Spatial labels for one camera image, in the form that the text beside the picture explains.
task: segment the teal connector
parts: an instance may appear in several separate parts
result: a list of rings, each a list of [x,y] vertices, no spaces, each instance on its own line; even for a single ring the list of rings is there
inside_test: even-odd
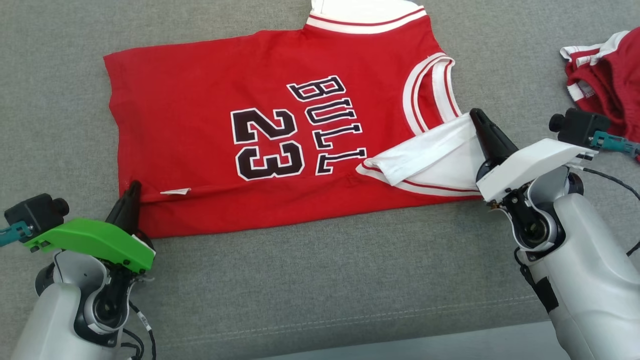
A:
[[[630,142],[621,136],[607,134],[604,131],[596,131],[593,134],[591,146],[602,150],[623,152],[633,157],[640,154],[640,143]]]
[[[14,241],[31,237],[31,229],[24,221],[17,222],[6,229],[0,229],[0,247],[9,245]]]

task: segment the black cable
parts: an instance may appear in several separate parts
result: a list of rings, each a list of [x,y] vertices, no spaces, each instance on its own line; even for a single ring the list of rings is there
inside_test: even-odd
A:
[[[611,176],[611,175],[607,175],[607,174],[605,174],[605,173],[603,173],[603,172],[599,172],[599,171],[597,171],[597,170],[590,169],[590,168],[583,168],[583,169],[582,169],[582,171],[584,171],[584,172],[589,172],[589,173],[591,173],[591,174],[596,174],[596,175],[598,175],[598,176],[602,176],[602,177],[604,177],[604,178],[605,178],[605,179],[607,179],[607,180],[611,180],[611,181],[613,181],[614,183],[616,183],[616,184],[618,184],[618,185],[620,185],[620,186],[624,187],[625,189],[629,190],[630,192],[634,193],[634,195],[638,198],[638,200],[640,200],[640,193],[638,193],[638,192],[636,191],[636,189],[634,189],[634,188],[632,188],[631,186],[629,186],[629,185],[625,184],[622,180],[617,179],[617,178],[615,178],[615,177],[613,177],[613,176]],[[627,252],[627,256],[631,256],[631,254],[633,254],[637,249],[640,249],[640,241],[636,244],[636,246],[632,247],[632,248],[631,248],[631,250],[629,250],[629,251]]]
[[[127,329],[122,329],[122,332],[124,332],[125,334],[129,335],[133,340],[136,340],[136,342],[138,343],[138,345],[140,345],[140,356],[138,359],[142,359],[142,355],[145,354],[145,344],[142,342],[142,339],[140,339],[138,337],[138,335],[135,335],[133,332],[127,330]]]
[[[516,262],[518,263],[518,265],[520,266],[525,266],[522,261],[520,261],[520,258],[518,257],[518,251],[520,251],[520,247],[517,247],[514,251],[513,251],[513,257],[516,258]]]
[[[640,249],[640,241],[631,250],[627,251],[627,256],[631,256],[637,249]]]
[[[132,344],[132,343],[122,343],[120,344],[121,347],[130,347],[130,348],[134,348],[136,349],[136,356],[135,357],[131,357],[134,360],[141,360],[140,359],[140,347],[137,346],[136,344]]]
[[[605,179],[607,179],[607,180],[611,180],[611,181],[613,181],[614,183],[616,183],[616,184],[618,184],[618,185],[620,185],[620,186],[624,187],[625,189],[629,190],[630,192],[634,193],[634,195],[638,198],[638,200],[640,200],[640,193],[638,193],[638,192],[637,192],[635,189],[633,189],[631,186],[629,186],[629,185],[625,184],[622,180],[619,180],[619,179],[617,179],[617,178],[615,178],[615,177],[613,177],[613,176],[607,175],[607,174],[605,174],[605,173],[603,173],[603,172],[599,172],[599,171],[597,171],[597,170],[593,170],[593,169],[590,169],[590,168],[583,168],[582,170],[583,170],[583,171],[585,171],[585,172],[590,172],[590,173],[592,173],[592,174],[596,174],[596,175],[598,175],[598,176],[602,176],[602,177],[604,177],[604,178],[605,178]]]
[[[149,338],[151,339],[151,359],[156,360],[156,338],[154,337],[154,332],[151,329],[151,326],[149,326],[149,322],[147,321],[147,318],[145,317],[145,315],[142,314],[140,309],[138,309],[138,307],[135,306],[131,301],[129,301],[129,307],[136,312],[136,315],[138,315],[138,318],[140,318],[140,321],[142,321],[142,324],[147,329],[147,332],[149,333]]]

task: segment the white tag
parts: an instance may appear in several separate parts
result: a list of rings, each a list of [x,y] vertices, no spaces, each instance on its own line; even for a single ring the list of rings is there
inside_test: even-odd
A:
[[[145,326],[145,328],[147,329],[147,331],[151,330],[151,326],[149,326],[149,322],[147,321],[147,317],[145,317],[144,315],[142,315],[142,312],[138,313],[138,317],[140,318],[140,320],[142,321],[142,324]]]
[[[169,190],[167,192],[161,192],[163,195],[187,195],[191,191],[191,188]]]

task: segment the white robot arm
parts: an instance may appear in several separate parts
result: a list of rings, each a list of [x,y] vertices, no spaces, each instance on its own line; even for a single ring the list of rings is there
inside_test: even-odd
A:
[[[156,358],[152,329],[129,301],[131,288],[145,280],[156,255],[138,230],[140,188],[133,182],[105,222],[64,223],[67,203],[47,194],[5,211],[10,227],[0,231],[0,244],[20,241],[32,252],[53,253],[53,263],[36,276],[39,299],[12,360],[114,360],[121,347],[134,348],[131,359],[141,360],[143,342],[124,329],[129,308],[145,324]],[[138,345],[123,343],[123,333]]]
[[[595,151],[544,139],[518,150],[479,109],[477,186],[513,227],[520,271],[573,360],[640,359],[640,274],[570,168]]]

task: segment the gray fabric surface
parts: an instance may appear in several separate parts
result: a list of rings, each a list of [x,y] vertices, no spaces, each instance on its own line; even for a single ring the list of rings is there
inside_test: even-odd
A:
[[[327,348],[262,360],[570,360],[551,321],[497,329]]]
[[[640,25],[634,0],[420,3],[457,61],[460,107],[482,107],[521,146],[550,136],[549,117],[572,105],[560,47]],[[68,200],[70,218],[106,217],[117,198],[118,140],[103,55],[300,28],[309,8],[308,0],[0,0],[0,209],[48,192]],[[640,188],[632,159],[604,154],[592,167]],[[637,201],[613,183],[583,179],[587,198],[630,247]],[[513,263],[508,223],[479,202],[156,246],[156,281],[132,297],[161,359],[264,357],[546,319]],[[48,262],[17,244],[0,249],[2,359]]]

